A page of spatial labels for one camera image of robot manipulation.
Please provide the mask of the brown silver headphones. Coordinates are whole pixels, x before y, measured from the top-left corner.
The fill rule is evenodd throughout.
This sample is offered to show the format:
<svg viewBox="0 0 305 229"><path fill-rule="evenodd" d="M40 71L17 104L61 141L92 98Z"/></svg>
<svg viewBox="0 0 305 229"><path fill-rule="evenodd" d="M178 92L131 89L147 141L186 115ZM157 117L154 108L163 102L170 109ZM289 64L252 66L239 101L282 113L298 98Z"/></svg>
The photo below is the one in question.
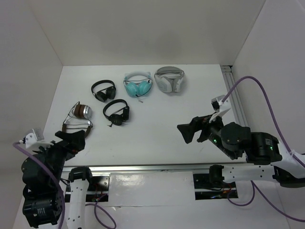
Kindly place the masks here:
<svg viewBox="0 0 305 229"><path fill-rule="evenodd" d="M62 123L61 130L63 132L67 132L68 129L79 129L85 131L85 138L89 136L91 133L91 130L93 129L93 122L91 121L92 118L92 109L85 104L81 104L80 101L78 101L68 112L65 120ZM78 119L78 120L86 120L87 127L73 127L68 128L68 126L77 126L81 124L70 124L71 119Z"/></svg>

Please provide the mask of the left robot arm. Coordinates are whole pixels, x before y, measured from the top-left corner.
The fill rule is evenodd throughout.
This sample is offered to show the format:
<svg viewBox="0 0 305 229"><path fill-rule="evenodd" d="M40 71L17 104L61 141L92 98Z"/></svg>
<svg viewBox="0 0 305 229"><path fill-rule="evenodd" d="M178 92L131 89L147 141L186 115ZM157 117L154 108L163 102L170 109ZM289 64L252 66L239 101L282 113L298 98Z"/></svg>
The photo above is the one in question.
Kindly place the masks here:
<svg viewBox="0 0 305 229"><path fill-rule="evenodd" d="M32 129L22 140L26 148L34 148L34 154L27 152L28 158L21 169L25 184L25 198L22 212L29 225L64 225L69 229L85 227L85 204L87 190L94 185L89 167L75 167L68 177L70 188L70 210L65 216L65 198L60 187L61 175L66 161L75 157L85 148L85 131L74 133L58 131L55 136L61 141L46 143L38 129Z"/></svg>

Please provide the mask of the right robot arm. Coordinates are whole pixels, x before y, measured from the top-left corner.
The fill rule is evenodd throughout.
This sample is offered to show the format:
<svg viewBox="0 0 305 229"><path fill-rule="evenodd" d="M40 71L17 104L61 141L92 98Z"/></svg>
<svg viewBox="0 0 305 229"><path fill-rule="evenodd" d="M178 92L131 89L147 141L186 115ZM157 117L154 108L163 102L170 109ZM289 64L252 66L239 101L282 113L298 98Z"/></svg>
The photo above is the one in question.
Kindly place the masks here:
<svg viewBox="0 0 305 229"><path fill-rule="evenodd" d="M177 129L185 143L200 132L197 142L209 140L231 160L245 157L241 166L212 165L208 182L213 187L236 181L271 181L285 188L305 186L305 156L289 152L284 144L271 134L252 132L249 127L235 122L223 124L221 117L210 115L194 117Z"/></svg>

